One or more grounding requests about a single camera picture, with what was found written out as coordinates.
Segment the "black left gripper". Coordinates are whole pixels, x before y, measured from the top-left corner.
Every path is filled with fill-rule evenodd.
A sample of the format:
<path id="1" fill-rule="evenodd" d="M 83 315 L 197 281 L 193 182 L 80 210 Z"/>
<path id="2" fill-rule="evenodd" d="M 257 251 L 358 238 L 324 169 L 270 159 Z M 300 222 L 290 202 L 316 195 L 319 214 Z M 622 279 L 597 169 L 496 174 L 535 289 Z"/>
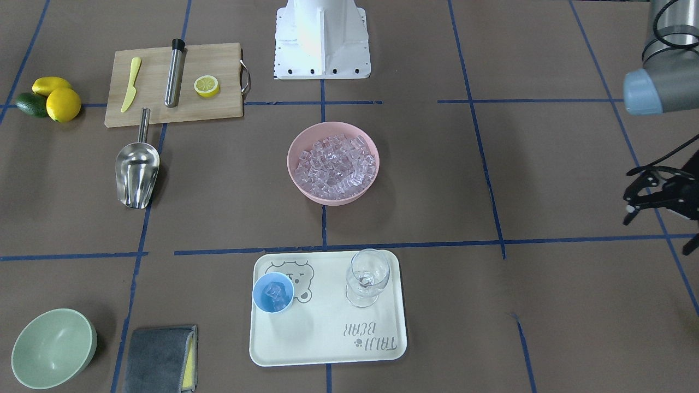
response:
<path id="1" fill-rule="evenodd" d="M 661 181 L 660 172 L 668 177 Z M 642 195 L 646 188 L 661 187 L 660 191 Z M 664 208 L 696 221 L 698 217 L 698 183 L 697 175 L 688 171 L 640 171 L 637 178 L 626 187 L 623 199 L 627 203 L 627 214 L 623 224 L 629 225 L 640 211 L 650 208 Z M 699 234 L 694 235 L 682 247 L 684 256 L 691 255 L 698 249 Z"/>

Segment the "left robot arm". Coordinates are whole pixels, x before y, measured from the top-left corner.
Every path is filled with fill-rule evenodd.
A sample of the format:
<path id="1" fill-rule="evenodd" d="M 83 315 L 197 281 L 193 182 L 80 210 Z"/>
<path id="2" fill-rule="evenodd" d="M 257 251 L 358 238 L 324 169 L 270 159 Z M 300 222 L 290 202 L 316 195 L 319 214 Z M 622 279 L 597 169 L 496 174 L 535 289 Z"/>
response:
<path id="1" fill-rule="evenodd" d="M 698 107 L 698 4 L 696 1 L 653 1 L 642 67 L 626 74 L 624 105 L 632 115 L 661 115 Z M 666 209 L 697 221 L 698 156 L 681 168 L 662 162 L 697 141 L 692 137 L 668 154 L 627 172 L 634 181 L 623 199 L 630 224 L 640 211 Z"/>

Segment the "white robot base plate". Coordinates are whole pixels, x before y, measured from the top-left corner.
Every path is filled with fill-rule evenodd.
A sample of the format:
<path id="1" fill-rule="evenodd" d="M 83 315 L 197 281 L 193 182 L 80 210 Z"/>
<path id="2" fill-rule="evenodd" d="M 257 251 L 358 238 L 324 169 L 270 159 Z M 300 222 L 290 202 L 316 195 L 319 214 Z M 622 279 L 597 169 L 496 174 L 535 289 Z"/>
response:
<path id="1" fill-rule="evenodd" d="M 289 1 L 275 17 L 273 76 L 350 80 L 372 74 L 369 28 L 354 1 Z"/>

